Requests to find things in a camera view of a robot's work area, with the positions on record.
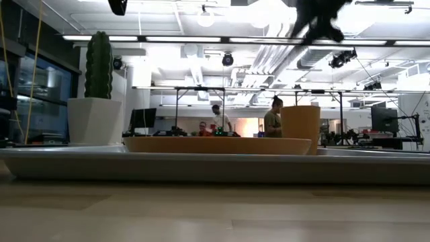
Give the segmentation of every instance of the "monitor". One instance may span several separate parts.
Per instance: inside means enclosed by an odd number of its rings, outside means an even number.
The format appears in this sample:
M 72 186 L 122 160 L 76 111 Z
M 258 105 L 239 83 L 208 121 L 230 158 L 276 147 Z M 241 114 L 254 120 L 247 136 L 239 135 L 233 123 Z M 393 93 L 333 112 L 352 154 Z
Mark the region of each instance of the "monitor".
M 154 128 L 156 108 L 133 110 L 130 119 L 130 127 L 134 128 Z
M 372 107 L 372 130 L 398 132 L 397 110 Z

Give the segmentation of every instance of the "wooden bowl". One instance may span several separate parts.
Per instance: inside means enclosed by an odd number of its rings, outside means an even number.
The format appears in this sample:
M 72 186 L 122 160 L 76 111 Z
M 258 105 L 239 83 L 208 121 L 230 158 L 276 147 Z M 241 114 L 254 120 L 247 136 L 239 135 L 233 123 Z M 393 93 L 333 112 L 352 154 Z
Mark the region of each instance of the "wooden bowl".
M 199 153 L 305 155 L 311 140 L 239 137 L 128 137 L 127 149 L 137 153 Z

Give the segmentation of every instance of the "person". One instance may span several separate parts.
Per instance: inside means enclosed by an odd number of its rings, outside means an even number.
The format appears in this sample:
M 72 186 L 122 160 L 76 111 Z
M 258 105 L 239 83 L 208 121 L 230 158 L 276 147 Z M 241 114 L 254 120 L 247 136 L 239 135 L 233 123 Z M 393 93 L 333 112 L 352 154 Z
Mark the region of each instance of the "person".
M 206 129 L 206 122 L 200 122 L 199 129 L 200 131 L 197 133 L 197 136 L 200 136 L 200 137 L 212 136 L 212 133 Z
M 275 95 L 270 111 L 264 115 L 264 137 L 282 138 L 281 118 L 278 114 L 283 106 L 282 99 Z
M 212 111 L 215 114 L 214 117 L 214 123 L 216 125 L 216 127 L 222 127 L 222 114 L 220 112 L 220 106 L 219 105 L 213 105 L 212 106 Z M 228 116 L 226 114 L 224 114 L 224 130 L 226 130 L 226 127 L 228 127 L 228 131 L 232 131 L 232 127 L 231 127 L 231 122 L 230 122 L 230 118 L 228 118 Z

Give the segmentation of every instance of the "tan cylinder container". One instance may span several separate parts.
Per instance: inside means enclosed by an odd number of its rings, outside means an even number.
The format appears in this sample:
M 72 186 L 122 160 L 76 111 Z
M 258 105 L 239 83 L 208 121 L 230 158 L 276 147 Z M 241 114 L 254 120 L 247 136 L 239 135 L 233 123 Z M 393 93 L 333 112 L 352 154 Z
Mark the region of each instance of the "tan cylinder container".
M 320 132 L 321 108 L 317 106 L 292 106 L 281 108 L 283 138 L 310 139 L 308 155 L 316 155 Z

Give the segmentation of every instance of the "white pot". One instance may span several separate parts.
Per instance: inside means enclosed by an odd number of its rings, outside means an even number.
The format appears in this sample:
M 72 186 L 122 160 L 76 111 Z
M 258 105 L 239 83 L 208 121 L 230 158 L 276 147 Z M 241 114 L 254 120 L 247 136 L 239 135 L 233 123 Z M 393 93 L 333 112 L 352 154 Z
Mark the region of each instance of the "white pot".
M 118 145 L 122 142 L 122 102 L 102 98 L 67 101 L 72 145 Z

